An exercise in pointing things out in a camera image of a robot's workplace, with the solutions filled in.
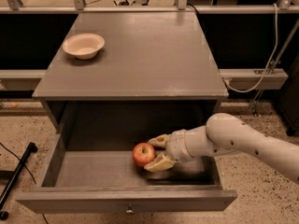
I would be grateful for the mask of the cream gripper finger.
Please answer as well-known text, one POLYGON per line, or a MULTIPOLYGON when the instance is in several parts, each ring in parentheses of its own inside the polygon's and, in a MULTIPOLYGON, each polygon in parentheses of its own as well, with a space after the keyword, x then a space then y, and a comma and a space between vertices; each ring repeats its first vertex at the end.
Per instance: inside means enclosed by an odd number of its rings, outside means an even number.
POLYGON ((160 152, 152 162, 144 166, 144 169, 152 173, 161 172, 173 168, 175 164, 176 161, 171 156, 160 152))
POLYGON ((161 134, 157 137, 151 138, 148 143, 153 147, 166 149, 169 137, 169 134, 161 134))

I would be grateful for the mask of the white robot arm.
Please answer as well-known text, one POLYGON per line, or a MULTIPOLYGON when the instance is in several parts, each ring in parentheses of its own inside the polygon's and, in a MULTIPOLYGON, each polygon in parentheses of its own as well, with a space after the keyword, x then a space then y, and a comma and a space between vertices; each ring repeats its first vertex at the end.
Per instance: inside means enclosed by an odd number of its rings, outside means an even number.
POLYGON ((149 143, 163 149, 154 161, 145 165, 150 172, 171 169, 198 157, 216 157, 239 151, 299 183, 299 146, 260 133, 230 114, 214 114, 203 126, 162 134, 150 139, 149 143))

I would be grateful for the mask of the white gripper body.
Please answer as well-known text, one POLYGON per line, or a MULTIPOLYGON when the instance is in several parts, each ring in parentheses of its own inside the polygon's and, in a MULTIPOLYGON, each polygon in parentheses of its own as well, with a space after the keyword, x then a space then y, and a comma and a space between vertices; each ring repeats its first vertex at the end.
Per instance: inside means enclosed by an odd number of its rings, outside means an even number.
POLYGON ((192 160, 185 144, 186 130, 171 133, 166 142, 165 152, 175 163, 185 163, 192 160))

